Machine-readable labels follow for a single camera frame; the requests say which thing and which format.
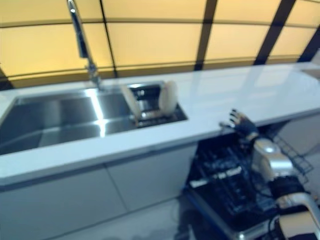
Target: cable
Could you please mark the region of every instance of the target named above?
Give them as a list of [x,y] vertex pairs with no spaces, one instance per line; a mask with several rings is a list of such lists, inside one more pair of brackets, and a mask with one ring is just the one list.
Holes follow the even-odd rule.
[[271,217],[270,220],[269,220],[269,223],[268,223],[268,236],[269,236],[269,238],[270,238],[271,240],[274,239],[274,236],[273,236],[272,231],[271,231],[271,223],[272,223],[273,220],[275,220],[275,218],[276,218],[277,216],[278,216],[278,215],[276,214],[276,215],[274,215],[273,217]]

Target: kitchen sink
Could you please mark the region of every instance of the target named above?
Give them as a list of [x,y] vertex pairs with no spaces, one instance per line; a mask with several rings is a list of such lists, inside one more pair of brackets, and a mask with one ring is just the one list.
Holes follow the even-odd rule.
[[[142,115],[159,111],[163,84],[128,85]],[[135,120],[119,86],[22,96],[0,125],[0,155],[187,119],[179,104],[172,116],[156,116]]]

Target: faucet spout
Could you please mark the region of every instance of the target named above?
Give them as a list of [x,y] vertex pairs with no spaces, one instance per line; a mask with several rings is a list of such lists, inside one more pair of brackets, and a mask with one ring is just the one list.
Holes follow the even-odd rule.
[[88,41],[83,29],[83,25],[80,19],[79,11],[74,0],[66,0],[69,13],[71,15],[75,37],[78,45],[79,55],[81,58],[88,60],[88,65],[85,67],[89,73],[89,79],[92,81],[96,87],[100,90],[101,79],[99,77],[97,66],[92,58]]

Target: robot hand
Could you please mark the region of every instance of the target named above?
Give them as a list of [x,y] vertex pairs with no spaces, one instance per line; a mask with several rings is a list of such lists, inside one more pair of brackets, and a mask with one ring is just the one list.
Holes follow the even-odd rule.
[[241,137],[249,142],[259,136],[259,130],[256,125],[242,112],[232,109],[230,112],[230,123],[221,122],[221,127],[234,129]]

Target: kitchen counter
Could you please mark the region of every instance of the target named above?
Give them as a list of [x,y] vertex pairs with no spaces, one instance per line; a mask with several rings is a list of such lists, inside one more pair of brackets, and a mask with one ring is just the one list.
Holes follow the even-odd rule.
[[[188,120],[1,155],[0,186],[217,136],[231,108],[260,126],[320,113],[320,82],[301,70],[320,66],[259,65],[105,80],[103,86],[173,80]],[[91,87],[90,82],[73,82],[2,91],[0,122],[18,96]]]

